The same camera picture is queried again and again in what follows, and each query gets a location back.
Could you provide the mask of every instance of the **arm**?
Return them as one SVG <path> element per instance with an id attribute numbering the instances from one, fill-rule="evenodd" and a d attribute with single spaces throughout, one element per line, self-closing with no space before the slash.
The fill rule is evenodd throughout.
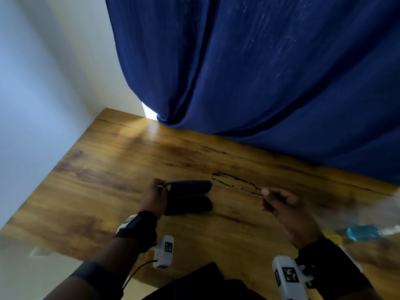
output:
<path id="1" fill-rule="evenodd" d="M 320 268 L 319 272 L 315 268 L 313 274 L 316 288 L 325 295 L 324 299 L 382 300 L 357 267 L 352 262 L 349 263 L 350 259 L 338 247 L 325 239 L 305 200 L 288 190 L 276 187 L 264 188 L 262 194 L 261 209 L 272 213 L 282 224 L 288 240 L 299 250 L 299 258 L 314 259 L 319 265 L 329 268 L 327 270 Z M 329 252 L 330 256 L 324 255 L 325 252 Z M 336 267 L 339 264 L 347 267 L 346 272 Z M 327 280 L 329 274 L 337 274 L 337 276 L 331 276 L 333 280 Z M 355 282 L 354 290 L 348 294 L 335 297 L 327 293 L 328 290 L 337 291 L 341 282 L 353 281 Z"/>
<path id="2" fill-rule="evenodd" d="M 167 205 L 167 192 L 170 188 L 159 188 L 164 181 L 154 179 L 143 194 L 139 211 L 149 211 L 160 219 Z M 139 256 L 139 242 L 132 238 L 114 238 L 90 261 L 97 262 L 115 277 L 120 279 L 121 288 Z M 86 280 L 71 276 L 60 283 L 44 300 L 94 300 L 99 299 L 96 289 Z"/>

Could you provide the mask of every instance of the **black cloth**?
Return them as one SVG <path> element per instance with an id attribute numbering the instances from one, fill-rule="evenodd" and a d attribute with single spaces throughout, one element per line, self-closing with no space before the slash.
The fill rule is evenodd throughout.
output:
<path id="1" fill-rule="evenodd" d="M 143 298 L 143 300 L 265 300 L 241 280 L 226 280 L 212 262 Z"/>

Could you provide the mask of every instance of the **wristband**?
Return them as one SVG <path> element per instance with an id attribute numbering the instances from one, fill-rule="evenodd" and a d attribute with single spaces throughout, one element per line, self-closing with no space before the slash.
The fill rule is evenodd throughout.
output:
<path id="1" fill-rule="evenodd" d="M 124 280 L 116 277 L 94 261 L 83 262 L 70 277 L 80 277 L 99 293 L 100 299 L 120 300 Z"/>
<path id="2" fill-rule="evenodd" d="M 373 288 L 344 251 L 326 238 L 299 250 L 296 263 L 306 267 L 305 271 L 314 278 L 312 287 L 325 300 L 335 300 L 366 287 Z"/>
<path id="3" fill-rule="evenodd" d="M 157 217 L 146 210 L 130 216 L 117 230 L 114 238 L 132 238 L 139 242 L 141 253 L 145 253 L 157 241 Z"/>

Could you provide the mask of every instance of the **wooden table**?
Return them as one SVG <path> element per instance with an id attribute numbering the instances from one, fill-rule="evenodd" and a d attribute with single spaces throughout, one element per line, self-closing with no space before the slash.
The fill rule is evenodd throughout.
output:
<path id="1" fill-rule="evenodd" d="M 104 247 L 127 216 L 137 212 L 150 180 L 211 180 L 224 172 L 257 186 L 281 186 L 306 198 L 323 229 L 351 224 L 398 224 L 395 185 L 338 169 L 311 166 L 217 136 L 173 130 L 156 121 L 106 109 L 15 213 L 2 233 L 34 239 L 86 260 Z M 296 250 L 259 197 L 213 181 L 212 212 L 163 217 L 158 234 L 175 238 L 165 271 L 144 267 L 136 278 L 160 287 L 215 261 L 268 299 L 279 299 L 271 262 Z M 399 299 L 400 239 L 348 242 L 351 254 L 381 295 Z M 151 260 L 151 253 L 137 262 Z M 311 293 L 313 300 L 319 295 Z"/>

